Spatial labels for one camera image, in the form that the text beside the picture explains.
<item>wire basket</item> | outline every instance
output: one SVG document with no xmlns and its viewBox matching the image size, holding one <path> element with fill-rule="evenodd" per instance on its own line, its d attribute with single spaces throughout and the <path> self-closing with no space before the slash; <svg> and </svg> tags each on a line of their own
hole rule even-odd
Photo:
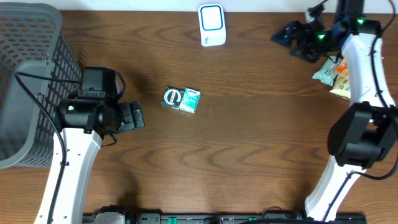
<svg viewBox="0 0 398 224">
<path fill-rule="evenodd" d="M 81 80 L 61 29 L 62 16 L 52 6 L 0 2 L 0 169 L 51 164 L 54 130 L 18 85 L 14 72 Z M 79 87 L 30 77 L 21 80 L 50 114 Z"/>
</svg>

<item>black cable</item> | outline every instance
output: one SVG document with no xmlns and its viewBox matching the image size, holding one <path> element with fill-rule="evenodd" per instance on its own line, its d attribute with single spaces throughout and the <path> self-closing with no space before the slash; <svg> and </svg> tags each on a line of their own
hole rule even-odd
<svg viewBox="0 0 398 224">
<path fill-rule="evenodd" d="M 326 222 L 315 221 L 315 220 L 294 220 L 294 219 L 283 219 L 283 218 L 267 218 L 261 220 L 252 220 L 242 222 L 240 224 L 268 224 L 268 223 L 283 223 L 283 224 L 325 224 Z"/>
<path fill-rule="evenodd" d="M 265 218 L 264 216 L 266 215 L 266 213 L 267 213 L 269 210 L 272 210 L 273 208 L 278 208 L 279 210 L 283 210 L 283 209 L 281 209 L 279 206 L 271 206 L 271 207 L 267 208 L 267 209 L 262 213 L 261 218 L 264 219 L 264 218 Z"/>
<path fill-rule="evenodd" d="M 391 8 L 392 8 L 392 17 L 390 19 L 390 21 L 384 26 L 384 28 L 382 29 L 382 33 L 384 31 L 386 31 L 386 29 L 392 24 L 392 22 L 394 21 L 394 19 L 396 18 L 396 6 L 394 5 L 394 3 L 392 2 L 392 0 L 388 0 L 390 2 Z"/>
<path fill-rule="evenodd" d="M 396 17 L 396 7 L 395 7 L 394 3 L 392 2 L 392 0 L 389 0 L 389 2 L 392 6 L 392 17 L 391 17 L 390 21 L 386 24 L 386 26 L 382 29 L 381 33 L 374 38 L 369 56 L 371 58 L 372 74 L 373 74 L 374 84 L 376 86 L 377 95 L 379 96 L 379 99 L 380 99 L 384 109 L 386 110 L 387 116 L 390 119 L 392 126 L 394 127 L 394 131 L 396 132 L 396 136 L 398 139 L 398 124 L 397 124 L 397 121 L 395 120 L 394 115 L 390 112 L 389 107 L 382 96 L 382 91 L 380 90 L 379 81 L 377 80 L 376 67 L 374 66 L 374 53 L 375 53 L 374 47 L 376 45 L 376 42 L 377 42 L 378 38 L 382 37 L 383 32 L 392 24 L 392 21 L 394 21 L 394 19 Z M 323 217 L 323 221 L 326 220 L 327 216 L 330 213 L 332 206 L 336 202 L 338 196 L 340 195 L 341 191 L 343 191 L 345 185 L 347 184 L 348 180 L 350 180 L 352 175 L 358 174 L 358 175 L 361 175 L 363 177 L 366 177 L 366 178 L 369 178 L 372 180 L 384 180 L 384 179 L 387 179 L 387 178 L 391 177 L 392 175 L 394 175 L 397 170 L 398 170 L 398 156 L 397 156 L 396 162 L 395 162 L 394 166 L 392 167 L 392 169 L 387 174 L 382 175 L 380 177 L 372 176 L 369 174 L 363 174 L 363 173 L 357 172 L 357 171 L 351 171 L 349 174 L 347 174 L 346 179 L 344 180 L 341 187 L 338 189 L 338 191 L 337 191 L 335 197 L 333 198 L 333 200 L 331 201 L 331 203 L 329 204 L 326 214 Z"/>
<path fill-rule="evenodd" d="M 117 139 L 117 137 L 114 135 L 114 133 L 109 134 L 109 136 L 111 136 L 111 138 L 113 139 L 113 143 L 110 143 L 110 144 L 107 144 L 107 145 L 104 145 L 104 146 L 101 146 L 101 147 L 113 146 L 114 144 L 117 143 L 118 139 Z"/>
<path fill-rule="evenodd" d="M 38 76 L 38 75 L 31 75 L 31 74 L 24 73 L 24 72 L 15 72 L 15 74 L 18 74 L 18 75 L 20 75 L 20 76 L 38 78 L 38 79 L 41 79 L 41 80 L 54 81 L 54 82 L 66 82 L 66 83 L 83 84 L 82 82 L 79 82 L 79 81 L 74 81 L 74 80 L 61 80 L 61 79 L 56 79 L 56 78 L 47 78 L 47 77 L 41 77 L 41 76 Z"/>
<path fill-rule="evenodd" d="M 117 100 L 120 100 L 122 98 L 122 96 L 124 95 L 124 92 L 126 91 L 126 83 L 124 82 L 124 79 L 119 72 L 116 72 L 116 75 L 119 77 L 120 81 L 123 84 L 123 89 L 122 89 L 122 91 L 120 91 L 120 93 L 118 93 L 118 98 L 117 98 Z"/>
<path fill-rule="evenodd" d="M 330 61 L 332 61 L 333 63 L 337 63 L 338 60 L 339 60 L 340 57 L 341 57 L 341 51 L 337 53 L 337 55 L 335 56 L 335 57 L 336 57 L 335 60 L 333 60 L 333 59 L 331 58 L 331 56 L 328 55 L 328 54 L 324 54 L 323 56 L 325 56 L 326 58 L 328 58 L 328 59 L 329 59 Z"/>
<path fill-rule="evenodd" d="M 38 99 L 32 94 L 32 92 L 30 92 L 29 89 L 24 85 L 21 78 L 19 78 L 19 75 L 20 75 L 19 72 L 15 73 L 15 78 L 16 78 L 18 84 L 22 87 L 22 89 L 26 92 L 26 94 L 33 100 L 33 102 L 40 108 L 40 110 L 43 112 L 45 117 L 50 121 L 50 124 L 52 125 L 52 127 L 55 131 L 55 134 L 57 134 L 57 137 L 61 144 L 61 151 L 62 151 L 62 161 L 60 163 L 61 168 L 60 168 L 60 172 L 58 175 L 57 183 L 55 184 L 54 194 L 52 195 L 50 209 L 49 209 L 49 216 L 47 219 L 47 224 L 51 224 L 52 223 L 52 215 L 53 215 L 54 207 L 55 207 L 55 202 L 57 201 L 58 191 L 60 189 L 60 185 L 61 185 L 61 181 L 62 181 L 63 171 L 65 170 L 65 166 L 67 164 L 67 150 L 66 150 L 65 144 L 62 140 L 61 133 L 57 129 L 57 125 L 55 124 L 55 121 L 52 119 L 49 112 L 47 112 L 47 110 L 45 110 L 43 105 L 38 101 Z"/>
</svg>

